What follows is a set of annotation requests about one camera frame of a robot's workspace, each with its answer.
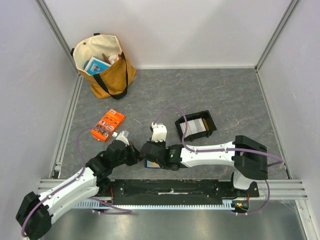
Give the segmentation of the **black leather card holder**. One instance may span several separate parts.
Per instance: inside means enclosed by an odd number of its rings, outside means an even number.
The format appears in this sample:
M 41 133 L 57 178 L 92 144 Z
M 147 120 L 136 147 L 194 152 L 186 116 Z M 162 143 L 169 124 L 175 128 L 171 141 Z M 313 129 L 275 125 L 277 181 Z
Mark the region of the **black leather card holder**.
M 148 169 L 161 169 L 162 167 L 156 163 L 156 162 L 151 162 L 149 160 L 144 161 L 144 167 Z

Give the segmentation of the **black plastic card tray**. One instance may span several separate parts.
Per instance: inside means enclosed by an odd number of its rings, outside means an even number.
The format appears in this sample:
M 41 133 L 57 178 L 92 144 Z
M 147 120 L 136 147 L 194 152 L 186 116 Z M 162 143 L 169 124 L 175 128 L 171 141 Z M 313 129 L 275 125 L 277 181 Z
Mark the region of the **black plastic card tray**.
M 175 127 L 180 139 L 183 137 L 187 125 L 187 132 L 184 137 L 185 142 L 192 142 L 204 137 L 208 138 L 217 130 L 209 110 L 187 114 L 186 120 L 185 122 L 184 117 L 181 116 L 175 121 Z

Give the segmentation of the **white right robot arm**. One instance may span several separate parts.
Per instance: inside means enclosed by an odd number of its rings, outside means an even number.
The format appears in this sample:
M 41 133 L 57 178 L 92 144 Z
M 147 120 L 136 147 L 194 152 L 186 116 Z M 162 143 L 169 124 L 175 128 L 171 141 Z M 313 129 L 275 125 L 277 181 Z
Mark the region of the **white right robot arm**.
M 266 146 L 244 135 L 237 135 L 234 141 L 205 146 L 175 144 L 166 147 L 165 142 L 147 141 L 140 150 L 144 160 L 166 170 L 207 165 L 234 167 L 229 191 L 235 197 L 242 196 L 252 182 L 268 179 L 267 153 Z

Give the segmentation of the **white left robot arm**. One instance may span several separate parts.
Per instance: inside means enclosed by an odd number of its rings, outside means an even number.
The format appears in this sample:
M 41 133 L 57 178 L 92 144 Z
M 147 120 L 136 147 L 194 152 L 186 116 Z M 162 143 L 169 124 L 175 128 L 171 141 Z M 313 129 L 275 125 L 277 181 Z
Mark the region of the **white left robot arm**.
M 113 169 L 137 164 L 139 155 L 132 142 L 113 140 L 106 150 L 91 158 L 80 171 L 64 182 L 41 194 L 31 191 L 25 195 L 15 217 L 21 226 L 22 236 L 38 240 L 58 218 L 82 200 L 109 194 L 109 175 Z

